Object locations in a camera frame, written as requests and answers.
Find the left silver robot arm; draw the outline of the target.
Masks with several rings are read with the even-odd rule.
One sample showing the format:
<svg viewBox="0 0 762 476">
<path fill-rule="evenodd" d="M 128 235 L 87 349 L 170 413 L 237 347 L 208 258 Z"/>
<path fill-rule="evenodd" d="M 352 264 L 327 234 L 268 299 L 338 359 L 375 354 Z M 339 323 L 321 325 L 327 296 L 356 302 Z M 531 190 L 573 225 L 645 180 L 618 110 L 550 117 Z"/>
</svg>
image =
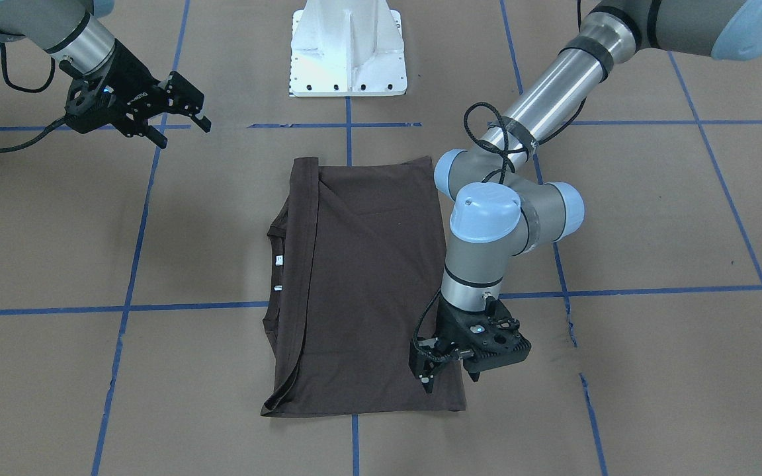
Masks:
<svg viewBox="0 0 762 476">
<path fill-rule="evenodd" d="M 529 355 L 531 343 L 499 298 L 508 262 L 577 231 L 585 204 L 565 182 L 536 184 L 516 171 L 575 120 L 614 66 L 644 49 L 758 58 L 762 1 L 602 1 L 514 105 L 500 112 L 483 104 L 495 117 L 487 132 L 470 136 L 471 149 L 447 151 L 433 172 L 454 207 L 442 283 L 429 302 L 435 332 L 411 338 L 410 368 L 425 392 L 453 362 L 477 381 Z"/>
</svg>

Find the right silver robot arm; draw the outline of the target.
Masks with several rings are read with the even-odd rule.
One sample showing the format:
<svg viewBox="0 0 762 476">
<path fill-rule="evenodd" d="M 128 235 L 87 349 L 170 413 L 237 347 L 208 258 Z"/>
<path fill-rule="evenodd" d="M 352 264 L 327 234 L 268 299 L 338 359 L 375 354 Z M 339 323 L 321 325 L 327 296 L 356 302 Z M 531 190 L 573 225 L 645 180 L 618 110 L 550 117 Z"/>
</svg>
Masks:
<svg viewBox="0 0 762 476">
<path fill-rule="evenodd" d="M 72 78 L 63 117 L 43 135 L 60 126 L 81 134 L 112 126 L 164 148 L 166 137 L 150 124 L 160 114 L 183 115 L 209 132 L 202 91 L 177 71 L 156 79 L 102 23 L 113 9 L 112 1 L 0 1 L 0 51 L 29 39 L 51 57 L 52 69 Z"/>
</svg>

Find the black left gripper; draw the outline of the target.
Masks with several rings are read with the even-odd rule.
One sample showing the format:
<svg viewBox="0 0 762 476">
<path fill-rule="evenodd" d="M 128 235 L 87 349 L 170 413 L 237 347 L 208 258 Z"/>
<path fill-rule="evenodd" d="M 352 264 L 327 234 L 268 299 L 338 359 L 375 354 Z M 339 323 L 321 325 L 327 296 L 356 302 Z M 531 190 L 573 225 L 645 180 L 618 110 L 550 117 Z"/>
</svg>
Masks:
<svg viewBox="0 0 762 476">
<path fill-rule="evenodd" d="M 452 361 L 461 361 L 471 380 L 481 373 L 527 359 L 532 344 L 520 332 L 520 322 L 502 301 L 489 296 L 481 311 L 463 311 L 439 298 L 435 334 L 411 338 L 409 366 L 427 394 L 436 377 Z"/>
</svg>

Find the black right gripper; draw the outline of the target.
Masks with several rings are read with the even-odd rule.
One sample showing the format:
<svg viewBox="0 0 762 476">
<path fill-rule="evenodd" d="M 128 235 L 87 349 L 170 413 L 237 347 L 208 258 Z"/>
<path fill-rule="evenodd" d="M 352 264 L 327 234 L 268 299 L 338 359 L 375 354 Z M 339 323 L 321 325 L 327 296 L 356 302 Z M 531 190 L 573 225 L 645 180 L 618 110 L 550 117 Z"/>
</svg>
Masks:
<svg viewBox="0 0 762 476">
<path fill-rule="evenodd" d="M 142 136 L 165 149 L 167 138 L 149 124 L 150 118 L 162 112 L 181 115 L 209 133 L 212 121 L 203 114 L 204 99 L 204 93 L 178 71 L 170 72 L 166 81 L 156 79 L 139 58 L 115 40 L 99 69 L 71 82 L 65 123 L 81 134 L 110 124 L 127 138 Z"/>
</svg>

